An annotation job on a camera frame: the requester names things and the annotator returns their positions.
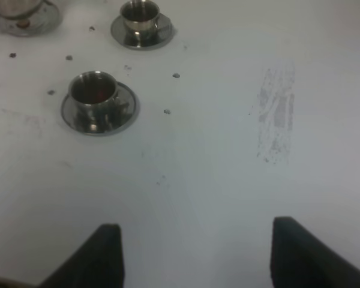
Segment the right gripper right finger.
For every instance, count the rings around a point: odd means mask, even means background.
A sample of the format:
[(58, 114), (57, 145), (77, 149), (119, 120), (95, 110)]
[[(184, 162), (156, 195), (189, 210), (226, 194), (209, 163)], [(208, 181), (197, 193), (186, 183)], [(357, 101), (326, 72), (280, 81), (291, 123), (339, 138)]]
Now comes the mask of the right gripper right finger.
[(274, 218), (270, 272), (274, 287), (360, 287), (360, 270), (292, 217)]

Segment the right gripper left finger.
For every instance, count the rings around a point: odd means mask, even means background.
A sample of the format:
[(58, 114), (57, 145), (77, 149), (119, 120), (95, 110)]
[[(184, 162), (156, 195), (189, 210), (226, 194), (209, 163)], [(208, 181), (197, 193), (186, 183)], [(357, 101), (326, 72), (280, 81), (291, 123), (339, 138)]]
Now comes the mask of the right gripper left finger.
[(101, 225), (40, 287), (123, 287), (122, 231)]

